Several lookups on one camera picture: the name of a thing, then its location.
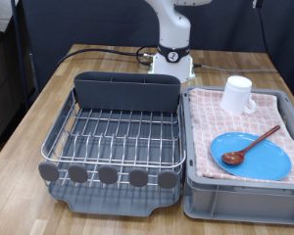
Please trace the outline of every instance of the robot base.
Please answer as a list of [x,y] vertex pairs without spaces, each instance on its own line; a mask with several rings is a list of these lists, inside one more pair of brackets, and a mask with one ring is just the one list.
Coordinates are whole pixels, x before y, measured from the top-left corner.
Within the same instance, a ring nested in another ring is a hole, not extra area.
[[177,77],[181,83],[195,77],[193,59],[190,55],[183,57],[178,63],[168,63],[164,56],[157,53],[149,73],[172,75]]

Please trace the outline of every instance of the white mug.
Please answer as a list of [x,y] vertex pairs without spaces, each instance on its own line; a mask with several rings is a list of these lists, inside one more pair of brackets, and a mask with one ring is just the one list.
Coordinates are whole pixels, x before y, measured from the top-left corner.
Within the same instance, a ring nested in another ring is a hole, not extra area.
[[257,104],[252,100],[253,82],[244,76],[231,76],[227,79],[220,106],[233,114],[252,114]]

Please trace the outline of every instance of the mug handle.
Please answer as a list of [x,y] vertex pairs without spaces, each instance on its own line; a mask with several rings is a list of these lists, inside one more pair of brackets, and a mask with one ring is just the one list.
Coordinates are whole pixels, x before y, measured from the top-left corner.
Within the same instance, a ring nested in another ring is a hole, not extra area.
[[247,107],[245,107],[244,112],[246,114],[252,114],[256,111],[257,104],[255,101],[252,100],[252,95],[249,97],[249,104],[252,106],[252,108],[248,109]]

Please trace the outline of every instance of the blue plate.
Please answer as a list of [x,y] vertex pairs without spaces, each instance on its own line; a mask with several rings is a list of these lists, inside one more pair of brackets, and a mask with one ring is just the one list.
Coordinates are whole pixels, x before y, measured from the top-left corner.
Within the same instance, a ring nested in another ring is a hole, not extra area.
[[264,180],[280,180],[287,176],[292,169],[289,157],[267,139],[249,150],[242,164],[230,165],[222,161],[223,154],[241,151],[258,138],[241,132],[225,133],[213,141],[210,150],[215,161],[233,175]]

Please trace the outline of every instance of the wooden table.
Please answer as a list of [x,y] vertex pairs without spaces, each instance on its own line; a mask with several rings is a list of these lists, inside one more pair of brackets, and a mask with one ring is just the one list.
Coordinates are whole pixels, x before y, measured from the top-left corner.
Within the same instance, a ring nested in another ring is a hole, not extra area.
[[[75,45],[71,52],[99,46]],[[135,52],[137,48],[108,47]],[[195,63],[229,69],[273,69],[266,54],[192,51]],[[83,71],[147,72],[133,57],[83,53],[67,59],[52,76],[24,120],[0,153],[0,234],[294,234],[294,226],[191,219],[182,199],[156,209],[149,217],[74,213],[49,194],[38,172],[40,147],[61,110],[74,77]],[[224,86],[232,72],[196,69],[193,85]],[[280,89],[294,97],[277,72],[240,73],[254,87]]]

